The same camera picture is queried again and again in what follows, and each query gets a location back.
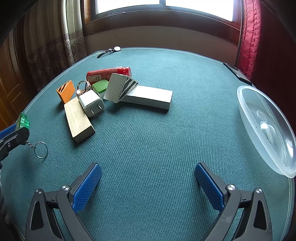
wooden cabinet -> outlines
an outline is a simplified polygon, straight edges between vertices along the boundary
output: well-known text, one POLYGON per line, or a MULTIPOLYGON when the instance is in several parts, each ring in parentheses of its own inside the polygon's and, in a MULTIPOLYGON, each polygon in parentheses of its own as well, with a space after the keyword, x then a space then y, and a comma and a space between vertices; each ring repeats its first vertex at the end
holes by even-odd
POLYGON ((13 124, 36 94, 23 43, 23 21, 0 47, 0 131, 13 124))

curtain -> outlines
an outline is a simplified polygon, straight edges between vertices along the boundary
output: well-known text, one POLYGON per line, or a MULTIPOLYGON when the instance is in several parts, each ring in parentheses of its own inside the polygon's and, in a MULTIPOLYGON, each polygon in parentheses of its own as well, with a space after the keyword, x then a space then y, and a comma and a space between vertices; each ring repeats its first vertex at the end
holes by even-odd
POLYGON ((39 0, 24 20, 28 67, 39 92, 86 57, 80 0, 39 0))

silver screw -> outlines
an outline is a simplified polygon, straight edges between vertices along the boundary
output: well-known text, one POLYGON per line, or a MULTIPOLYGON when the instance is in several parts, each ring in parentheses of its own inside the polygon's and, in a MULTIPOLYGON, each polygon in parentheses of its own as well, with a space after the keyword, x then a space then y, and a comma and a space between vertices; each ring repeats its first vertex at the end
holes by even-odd
POLYGON ((41 190, 41 189, 37 189, 37 190, 35 191, 35 193, 36 193, 36 194, 40 194, 40 193, 42 193, 42 190, 41 190))
POLYGON ((228 188, 229 190, 231 190, 231 191, 235 190, 235 186, 232 185, 232 184, 229 184, 229 185, 227 186, 227 188, 228 188))
POLYGON ((256 193, 262 193, 262 189, 261 188, 256 188, 256 193))
POLYGON ((63 191, 68 191, 69 188, 70 188, 69 185, 63 185, 63 186, 62 186, 62 190, 63 190, 63 191))

red cylinder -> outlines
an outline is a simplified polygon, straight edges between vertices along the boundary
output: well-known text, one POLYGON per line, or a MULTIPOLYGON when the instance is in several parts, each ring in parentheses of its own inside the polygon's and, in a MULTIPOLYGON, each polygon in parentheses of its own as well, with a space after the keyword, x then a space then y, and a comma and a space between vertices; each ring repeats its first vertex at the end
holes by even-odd
POLYGON ((100 69, 89 71, 86 74, 86 80, 92 85, 95 82, 100 80, 110 80, 110 77, 113 73, 116 74, 124 74, 131 77, 131 68, 130 67, 117 67, 117 68, 110 68, 110 69, 100 69))

green tablecloth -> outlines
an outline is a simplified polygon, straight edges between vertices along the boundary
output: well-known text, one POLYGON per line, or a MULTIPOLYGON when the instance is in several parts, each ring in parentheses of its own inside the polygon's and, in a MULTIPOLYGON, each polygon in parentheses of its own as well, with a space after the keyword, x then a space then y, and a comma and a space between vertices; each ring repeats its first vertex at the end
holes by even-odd
POLYGON ((237 100, 243 84, 221 62, 167 49, 93 54, 67 69, 26 109, 29 141, 44 141, 48 157, 19 146, 2 161, 3 192, 20 232, 37 188, 57 190, 96 161, 103 176, 78 213, 96 240, 201 240, 218 215, 194 177, 204 161, 226 183, 263 189, 273 240, 280 240, 290 224, 294 183, 272 171, 248 137, 237 100), (130 66, 141 85, 172 90, 170 110, 105 101, 105 112, 91 119, 96 133, 77 144, 56 89, 69 79, 76 86, 90 70, 117 66, 130 66))

